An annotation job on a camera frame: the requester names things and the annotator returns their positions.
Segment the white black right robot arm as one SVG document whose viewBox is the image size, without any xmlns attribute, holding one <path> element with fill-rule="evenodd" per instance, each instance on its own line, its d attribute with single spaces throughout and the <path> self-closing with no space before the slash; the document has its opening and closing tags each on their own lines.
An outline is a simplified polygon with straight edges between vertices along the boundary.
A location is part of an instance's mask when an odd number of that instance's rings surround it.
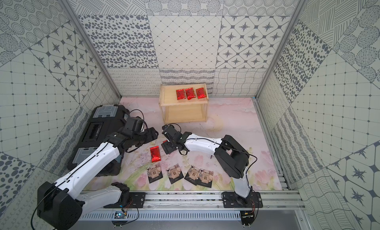
<svg viewBox="0 0 380 230">
<path fill-rule="evenodd" d="M 246 151 L 232 136 L 223 138 L 202 137 L 191 132 L 181 133 L 176 130 L 174 124 L 164 125 L 162 134 L 167 139 L 171 149 L 178 150 L 180 154 L 189 152 L 201 152 L 216 158 L 222 169 L 231 177 L 235 185 L 235 195 L 247 200 L 252 193 L 247 173 L 253 165 L 250 157 L 257 160 L 256 156 Z"/>
</svg>

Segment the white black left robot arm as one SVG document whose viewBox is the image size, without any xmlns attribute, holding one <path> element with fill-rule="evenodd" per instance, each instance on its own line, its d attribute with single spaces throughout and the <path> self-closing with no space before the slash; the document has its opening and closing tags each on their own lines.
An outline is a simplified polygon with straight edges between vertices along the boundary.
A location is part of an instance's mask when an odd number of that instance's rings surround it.
<svg viewBox="0 0 380 230">
<path fill-rule="evenodd" d="M 111 161 L 129 148 L 150 143 L 158 138 L 155 128 L 148 128 L 138 117 L 128 117 L 126 124 L 109 134 L 100 146 L 72 171 L 53 183 L 38 188 L 38 216 L 56 230 L 70 229 L 82 216 L 103 207 L 124 209 L 131 204 L 127 185 L 114 182 L 109 187 L 82 194 L 86 185 Z"/>
</svg>

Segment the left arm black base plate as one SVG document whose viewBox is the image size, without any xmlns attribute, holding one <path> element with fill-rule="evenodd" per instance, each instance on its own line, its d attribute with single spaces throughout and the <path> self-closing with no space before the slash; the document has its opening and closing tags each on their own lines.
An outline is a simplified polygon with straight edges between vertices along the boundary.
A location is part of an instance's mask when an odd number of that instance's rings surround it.
<svg viewBox="0 0 380 230">
<path fill-rule="evenodd" d="M 104 206 L 105 209 L 111 208 L 143 208 L 146 192 L 123 193 L 119 200 L 114 204 Z"/>
</svg>

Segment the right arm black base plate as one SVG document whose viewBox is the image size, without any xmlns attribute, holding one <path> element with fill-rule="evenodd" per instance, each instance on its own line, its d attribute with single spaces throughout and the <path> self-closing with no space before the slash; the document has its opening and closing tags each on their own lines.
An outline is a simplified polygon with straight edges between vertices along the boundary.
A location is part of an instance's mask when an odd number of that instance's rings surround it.
<svg viewBox="0 0 380 230">
<path fill-rule="evenodd" d="M 262 208 L 262 198 L 259 192 L 251 190 L 246 198 L 235 192 L 225 191 L 221 194 L 224 208 Z"/>
</svg>

